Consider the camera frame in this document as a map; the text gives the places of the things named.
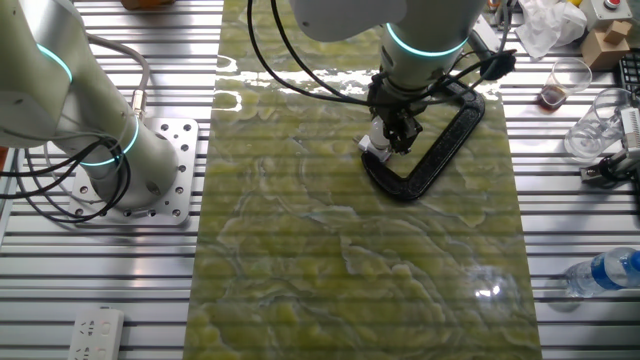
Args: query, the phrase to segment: green marble slab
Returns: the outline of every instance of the green marble slab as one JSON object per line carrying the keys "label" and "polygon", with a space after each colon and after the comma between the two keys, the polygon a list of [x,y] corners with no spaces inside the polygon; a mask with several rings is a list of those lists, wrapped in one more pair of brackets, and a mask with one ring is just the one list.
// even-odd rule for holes
{"label": "green marble slab", "polygon": [[[364,97],[379,29],[313,42],[280,3],[305,62]],[[320,91],[287,55],[269,2],[254,15],[274,68]],[[486,117],[434,187],[399,204],[352,140],[368,109],[278,86],[251,49],[244,0],[225,1],[221,36],[185,359],[540,359],[497,85],[481,87]],[[408,173],[456,112],[430,107],[413,153],[391,167]]]}

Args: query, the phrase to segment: cable connector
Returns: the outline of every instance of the cable connector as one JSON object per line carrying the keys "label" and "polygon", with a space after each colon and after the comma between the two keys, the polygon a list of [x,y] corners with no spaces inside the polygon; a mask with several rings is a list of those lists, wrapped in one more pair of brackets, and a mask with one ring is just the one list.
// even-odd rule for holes
{"label": "cable connector", "polygon": [[144,90],[136,90],[133,92],[131,107],[138,120],[144,121],[144,110],[147,107],[147,93]]}

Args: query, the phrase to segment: keyboard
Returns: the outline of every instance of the keyboard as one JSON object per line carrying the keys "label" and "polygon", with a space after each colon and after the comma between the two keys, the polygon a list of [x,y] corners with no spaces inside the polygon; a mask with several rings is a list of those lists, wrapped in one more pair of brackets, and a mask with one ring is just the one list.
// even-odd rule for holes
{"label": "keyboard", "polygon": [[640,88],[640,48],[631,49],[620,60],[618,71],[618,86],[631,92]]}

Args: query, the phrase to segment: black c-clamp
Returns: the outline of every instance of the black c-clamp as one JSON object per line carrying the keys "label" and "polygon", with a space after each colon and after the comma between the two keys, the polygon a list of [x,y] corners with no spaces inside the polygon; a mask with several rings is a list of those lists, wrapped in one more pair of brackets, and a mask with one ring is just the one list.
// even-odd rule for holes
{"label": "black c-clamp", "polygon": [[[455,81],[441,92],[454,96],[468,87]],[[459,100],[461,108],[440,137],[406,178],[387,168],[375,155],[364,152],[362,164],[371,179],[387,194],[400,201],[412,201],[424,195],[433,185],[442,170],[469,138],[485,112],[482,95],[475,90],[464,94]]]}

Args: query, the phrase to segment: brown liquid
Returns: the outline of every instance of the brown liquid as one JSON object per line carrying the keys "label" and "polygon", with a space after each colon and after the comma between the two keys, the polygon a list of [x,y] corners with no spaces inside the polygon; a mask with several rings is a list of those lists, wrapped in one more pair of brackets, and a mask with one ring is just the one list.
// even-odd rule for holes
{"label": "brown liquid", "polygon": [[549,111],[558,110],[567,101],[567,95],[556,85],[547,85],[538,94],[538,104]]}

